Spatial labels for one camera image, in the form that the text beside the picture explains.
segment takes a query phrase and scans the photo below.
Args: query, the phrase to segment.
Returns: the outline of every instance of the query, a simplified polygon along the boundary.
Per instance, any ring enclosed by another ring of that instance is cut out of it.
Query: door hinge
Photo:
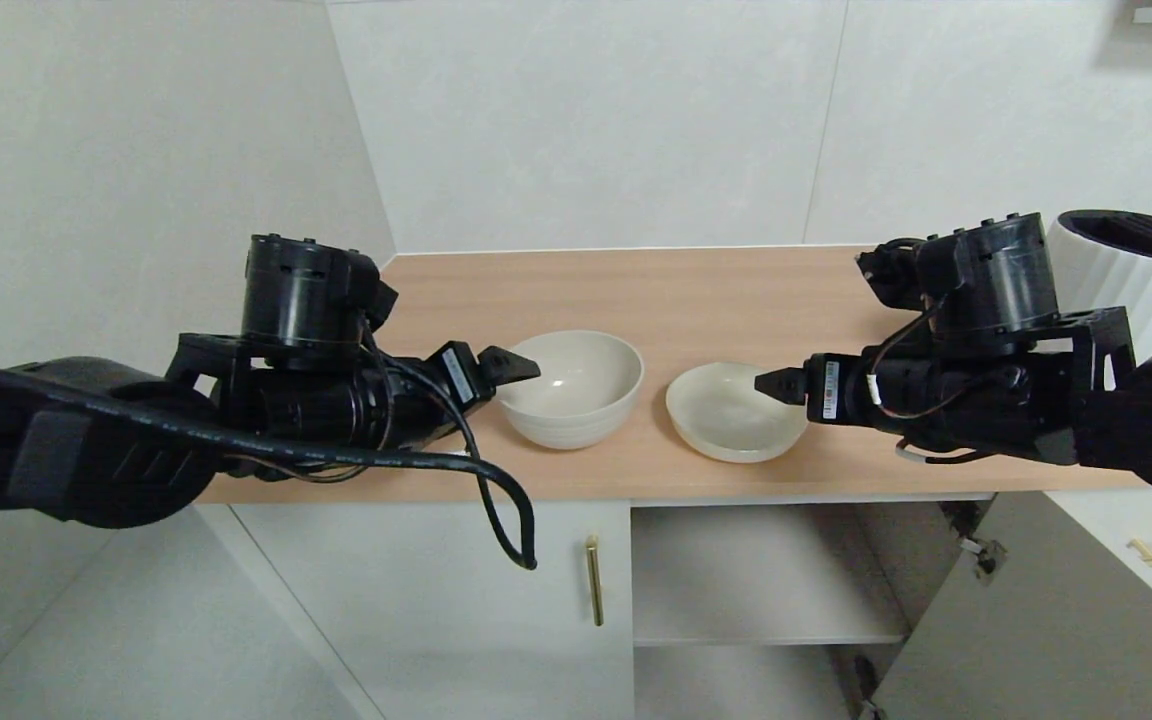
[[[878,669],[873,662],[864,655],[856,655],[851,660],[852,670],[856,673],[856,685],[861,690],[861,714],[856,720],[887,720],[882,708],[874,705],[874,694],[878,692]]]
[[[986,541],[975,537],[984,511],[972,501],[946,501],[940,503],[941,513],[950,522],[958,536],[958,546],[975,555],[975,577],[988,585],[998,570],[1007,561],[1007,548],[1000,541]]]
[[[973,573],[983,585],[992,583],[998,570],[1001,570],[1002,564],[1007,561],[1007,548],[1002,547],[1000,541],[983,541],[973,537],[963,537],[958,538],[958,546],[972,553],[977,559]]]

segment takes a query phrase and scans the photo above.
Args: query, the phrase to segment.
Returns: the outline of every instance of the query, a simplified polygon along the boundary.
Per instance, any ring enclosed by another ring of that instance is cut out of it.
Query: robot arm
[[[252,236],[242,334],[182,334],[165,377],[100,357],[0,370],[0,510],[129,528],[184,509],[215,473],[333,483],[372,467],[454,470],[479,478],[503,551],[535,568],[529,498],[477,456],[467,416],[540,369],[457,341],[427,359],[392,357],[372,333],[396,300],[365,255]],[[211,397],[195,388],[202,377],[215,378]],[[420,452],[457,430],[467,457]],[[521,550],[488,483],[517,506]]]
[[[1010,455],[1152,484],[1152,357],[1135,365],[1122,306],[1060,313],[1037,213],[895,240],[856,264],[879,301],[919,314],[859,356],[760,376],[759,392],[806,406],[814,423],[901,435],[897,452],[929,464]]]

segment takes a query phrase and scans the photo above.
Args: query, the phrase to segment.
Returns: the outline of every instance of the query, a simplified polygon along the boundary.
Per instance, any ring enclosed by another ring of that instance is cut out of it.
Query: countertop
[[[742,497],[877,497],[1144,487],[1131,473],[1058,468],[1007,457],[927,467],[893,454],[896,437],[812,425],[763,464],[734,465],[691,450],[664,409],[668,384],[712,361],[767,369],[813,353],[858,353],[908,323],[879,305],[852,260],[856,247],[408,255],[384,272],[399,291],[380,328],[391,354],[429,356],[448,340],[477,353],[545,332],[590,328],[639,348],[646,378],[626,426],[585,450],[545,450],[509,427],[499,406],[471,425],[485,460],[532,500],[627,498],[687,501]],[[445,438],[431,450],[457,450]],[[472,477],[366,470],[335,486],[262,483],[219,475],[200,502],[393,502],[472,500]]]

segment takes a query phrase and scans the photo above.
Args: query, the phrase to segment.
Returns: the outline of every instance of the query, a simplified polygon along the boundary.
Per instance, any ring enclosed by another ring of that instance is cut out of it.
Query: label sticker
[[[465,370],[456,361],[456,351],[448,347],[444,350],[444,364],[447,365],[447,376],[452,378],[453,386],[456,386],[456,395],[461,396],[461,404],[470,404],[473,393],[470,392],[470,379],[465,378]]]
[[[838,362],[827,361],[824,364],[824,397],[820,402],[820,416],[826,420],[838,419]]]

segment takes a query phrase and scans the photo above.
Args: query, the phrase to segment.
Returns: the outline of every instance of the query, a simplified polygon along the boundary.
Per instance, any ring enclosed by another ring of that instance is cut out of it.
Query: open cabinet door
[[[1152,589],[1043,493],[1005,493],[874,696],[886,720],[1152,719]]]

